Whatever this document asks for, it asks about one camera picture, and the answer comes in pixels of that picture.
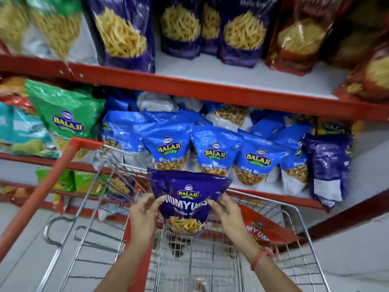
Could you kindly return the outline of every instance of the held purple snack bag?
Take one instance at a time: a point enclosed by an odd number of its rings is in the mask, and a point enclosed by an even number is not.
[[[200,55],[202,0],[160,0],[162,51],[194,59]]]
[[[219,50],[220,0],[204,0],[201,52],[216,55]]]
[[[220,59],[253,68],[278,0],[221,0]]]
[[[352,143],[350,134],[304,135],[311,195],[328,210],[347,196]]]
[[[174,234],[199,235],[211,211],[207,199],[217,201],[230,186],[228,177],[176,170],[148,169],[155,198],[167,195],[159,207]]]
[[[155,73],[152,0],[86,0],[109,66]]]

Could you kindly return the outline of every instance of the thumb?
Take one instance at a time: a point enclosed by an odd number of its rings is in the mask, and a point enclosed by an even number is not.
[[[213,201],[211,199],[207,199],[207,203],[216,212],[216,214],[221,218],[221,216],[224,214],[224,210],[219,205],[219,203],[217,203],[216,201]]]
[[[162,203],[164,201],[166,201],[166,195],[163,195],[163,196],[160,196],[158,199],[156,199],[155,201],[153,201],[153,203],[151,204],[151,206],[149,207],[149,210],[152,211],[152,212],[157,212],[159,206],[162,205]]]

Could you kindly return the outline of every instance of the white shelf surface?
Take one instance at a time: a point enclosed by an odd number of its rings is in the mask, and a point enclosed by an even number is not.
[[[251,68],[222,63],[208,54],[189,60],[161,52],[156,45],[156,73],[161,76],[214,83],[254,90],[338,99],[332,93],[342,85],[349,71],[318,63],[303,77],[271,70],[262,60]]]

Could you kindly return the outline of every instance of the right hand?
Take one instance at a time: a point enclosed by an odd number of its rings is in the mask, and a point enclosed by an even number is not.
[[[219,216],[224,232],[234,245],[239,248],[247,240],[254,241],[246,231],[239,206],[232,201],[229,195],[224,193],[218,202],[210,199],[207,202]]]

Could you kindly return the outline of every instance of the left hand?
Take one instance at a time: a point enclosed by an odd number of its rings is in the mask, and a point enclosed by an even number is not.
[[[131,241],[138,246],[147,248],[151,236],[155,230],[156,214],[158,207],[166,200],[166,195],[155,199],[152,193],[147,193],[136,204],[129,209],[129,220],[131,223]]]

